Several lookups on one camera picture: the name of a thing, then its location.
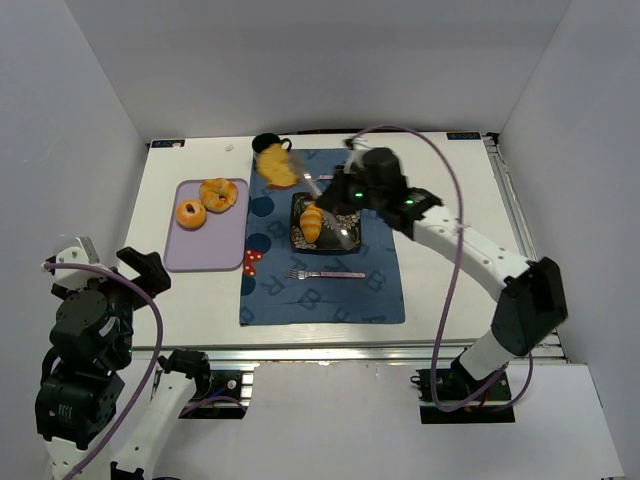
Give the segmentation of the metal tongs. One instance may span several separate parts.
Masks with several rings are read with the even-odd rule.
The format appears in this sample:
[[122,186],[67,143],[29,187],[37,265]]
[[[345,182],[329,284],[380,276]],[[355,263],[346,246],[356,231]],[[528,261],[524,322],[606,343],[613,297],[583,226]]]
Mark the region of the metal tongs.
[[[288,162],[291,170],[296,174],[299,181],[311,195],[312,199],[314,201],[317,201],[322,195],[322,192],[313,180],[312,174],[310,173],[308,167],[304,162],[304,157],[301,156],[298,151],[294,150],[289,153]],[[340,245],[344,249],[350,250],[353,247],[353,242],[348,234],[348,231],[340,225],[340,223],[332,213],[327,210],[325,210],[324,213],[328,224],[333,229],[333,232]]]

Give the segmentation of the striped croissant bread roll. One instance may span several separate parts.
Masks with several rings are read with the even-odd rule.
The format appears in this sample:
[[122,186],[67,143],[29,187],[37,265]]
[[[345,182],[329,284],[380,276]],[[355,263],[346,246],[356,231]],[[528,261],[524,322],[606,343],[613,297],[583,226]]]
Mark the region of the striped croissant bread roll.
[[317,241],[323,226],[323,211],[314,202],[310,203],[299,217],[299,227],[307,243]]

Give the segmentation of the brown bread slice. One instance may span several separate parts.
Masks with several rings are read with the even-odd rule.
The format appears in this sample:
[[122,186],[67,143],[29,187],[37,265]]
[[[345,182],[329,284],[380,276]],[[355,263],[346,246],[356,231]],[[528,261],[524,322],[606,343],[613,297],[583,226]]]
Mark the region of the brown bread slice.
[[257,156],[256,169],[269,188],[288,189],[299,182],[289,165],[289,152],[279,144],[267,147]]

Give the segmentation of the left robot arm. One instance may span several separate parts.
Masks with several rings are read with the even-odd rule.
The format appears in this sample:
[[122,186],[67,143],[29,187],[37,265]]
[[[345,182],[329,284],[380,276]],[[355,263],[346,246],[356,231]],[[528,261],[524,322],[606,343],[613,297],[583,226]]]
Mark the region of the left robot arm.
[[135,311],[171,287],[158,253],[125,247],[116,254],[137,272],[132,280],[101,264],[91,240],[76,237],[42,265],[61,299],[49,334],[35,402],[36,426],[55,479],[151,479],[187,402],[211,387],[203,352],[160,353],[156,324],[150,363],[130,400],[120,371],[132,361]]

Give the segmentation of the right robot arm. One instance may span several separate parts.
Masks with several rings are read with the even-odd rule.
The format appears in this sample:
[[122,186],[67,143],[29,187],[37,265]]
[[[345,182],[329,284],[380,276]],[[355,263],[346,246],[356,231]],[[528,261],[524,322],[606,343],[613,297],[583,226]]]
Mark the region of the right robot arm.
[[388,148],[355,150],[316,200],[330,213],[372,210],[393,230],[450,260],[496,302],[490,328],[451,364],[443,389],[463,398],[528,355],[568,317],[559,266],[507,251],[463,225],[435,194],[411,187]]

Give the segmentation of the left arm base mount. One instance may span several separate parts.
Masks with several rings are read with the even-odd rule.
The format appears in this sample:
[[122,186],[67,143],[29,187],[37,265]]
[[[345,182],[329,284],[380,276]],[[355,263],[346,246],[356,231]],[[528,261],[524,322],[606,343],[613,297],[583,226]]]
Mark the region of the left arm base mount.
[[241,420],[248,409],[242,403],[241,370],[213,369],[206,353],[176,349],[168,357],[160,355],[153,383],[156,392],[162,375],[179,372],[195,382],[195,394],[180,412],[180,419]]

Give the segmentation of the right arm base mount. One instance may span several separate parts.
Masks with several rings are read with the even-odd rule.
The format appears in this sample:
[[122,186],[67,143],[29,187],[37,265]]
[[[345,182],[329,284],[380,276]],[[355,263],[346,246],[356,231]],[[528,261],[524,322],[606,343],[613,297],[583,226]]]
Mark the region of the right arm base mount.
[[[410,377],[419,396],[420,420],[423,425],[511,424],[516,421],[512,392],[507,375],[502,373],[483,393],[454,412],[443,412],[433,402],[430,370],[417,370]],[[449,406],[461,402],[476,391],[481,383],[469,387],[450,368],[436,370],[436,392],[441,403]]]

